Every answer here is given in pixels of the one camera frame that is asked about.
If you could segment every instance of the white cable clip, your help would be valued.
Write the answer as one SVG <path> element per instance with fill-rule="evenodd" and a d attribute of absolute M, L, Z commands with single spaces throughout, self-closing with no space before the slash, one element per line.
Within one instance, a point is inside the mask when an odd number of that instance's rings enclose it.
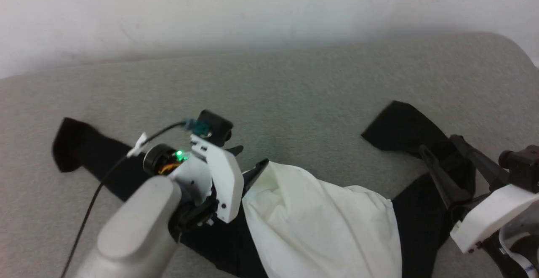
<path fill-rule="evenodd" d="M 138 156 L 142 151 L 144 150 L 144 147 L 146 144 L 142 145 L 142 142 L 146 141 L 148 137 L 146 136 L 146 133 L 142 133 L 140 138 L 136 141 L 135 147 L 133 147 L 129 152 L 127 152 L 127 157 L 130 158 L 131 156 Z"/>

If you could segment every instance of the white wall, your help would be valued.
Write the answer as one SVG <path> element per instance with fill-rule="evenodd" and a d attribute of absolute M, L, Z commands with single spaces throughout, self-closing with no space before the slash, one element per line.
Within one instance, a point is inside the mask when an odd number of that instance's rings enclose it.
<path fill-rule="evenodd" d="M 0 0 L 0 78 L 468 30 L 506 35 L 539 65 L 539 0 Z"/>

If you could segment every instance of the gray upholstery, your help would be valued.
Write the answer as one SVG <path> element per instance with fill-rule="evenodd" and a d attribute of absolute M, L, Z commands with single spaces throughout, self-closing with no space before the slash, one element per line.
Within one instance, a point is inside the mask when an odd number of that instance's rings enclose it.
<path fill-rule="evenodd" d="M 340 185 L 393 197 L 426 171 L 380 152 L 360 133 L 383 107 L 409 102 L 446 134 L 496 158 L 539 142 L 539 73 L 514 42 L 494 34 L 354 44 L 277 53 L 94 65 L 0 80 L 0 276 L 61 272 L 98 183 L 84 169 L 60 174 L 51 143 L 64 116 L 133 143 L 202 109 L 235 123 L 242 168 L 268 157 Z M 187 136 L 163 140 L 186 147 Z M 485 183 L 479 180 L 479 193 Z M 72 264 L 120 206 L 104 190 Z M 229 277 L 180 247 L 166 277 Z M 441 249 L 435 277 L 501 277 L 483 251 Z"/>

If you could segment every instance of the black fabric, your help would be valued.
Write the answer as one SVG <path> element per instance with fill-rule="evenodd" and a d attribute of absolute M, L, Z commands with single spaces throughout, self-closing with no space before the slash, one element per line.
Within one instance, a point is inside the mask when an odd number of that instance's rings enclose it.
<path fill-rule="evenodd" d="M 410 104 L 393 101 L 362 134 L 382 151 L 402 151 L 416 158 L 427 146 L 455 183 L 475 193 L 475 167 L 425 115 Z M 429 173 L 420 176 L 393 199 L 403 259 L 403 278 L 432 276 L 436 254 L 453 227 Z"/>
<path fill-rule="evenodd" d="M 86 123 L 64 118 L 54 140 L 52 153 L 61 172 L 82 166 L 102 180 L 104 174 L 131 148 L 100 134 Z M 243 147 L 233 148 L 239 153 Z M 151 176 L 142 169 L 144 154 L 124 161 L 105 182 L 106 188 L 126 201 Z M 180 242 L 212 262 L 217 268 L 240 278 L 267 278 L 258 257 L 243 207 L 230 224 L 214 219 L 183 233 Z"/>
<path fill-rule="evenodd" d="M 52 155 L 60 172 L 84 167 L 98 180 L 131 148 L 103 136 L 92 126 L 64 118 L 52 145 Z M 105 182 L 116 197 L 126 201 L 149 176 L 142 170 L 144 155 L 126 159 Z"/>

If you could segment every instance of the white plastic mount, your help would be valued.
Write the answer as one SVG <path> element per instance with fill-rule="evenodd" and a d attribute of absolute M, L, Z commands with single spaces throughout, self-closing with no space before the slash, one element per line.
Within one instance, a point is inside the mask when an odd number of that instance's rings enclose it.
<path fill-rule="evenodd" d="M 225 151 L 196 135 L 191 135 L 191 144 L 191 158 L 195 156 L 202 161 L 205 161 L 213 186 L 215 186 L 217 200 L 219 201 L 217 218 L 225 223 L 230 223 L 239 212 L 241 194 L 243 193 L 244 186 L 243 175 L 241 174 L 236 158 L 232 153 Z M 180 165 L 177 169 L 181 171 L 184 165 L 185 163 Z M 206 195 L 210 194 L 207 186 L 201 184 L 200 193 L 202 194 L 204 192 L 206 192 Z"/>
<path fill-rule="evenodd" d="M 464 221 L 458 221 L 451 231 L 451 238 L 463 253 L 478 249 L 478 243 L 489 238 L 535 201 L 539 201 L 539 193 L 533 194 L 508 184 L 493 191 L 464 217 Z"/>

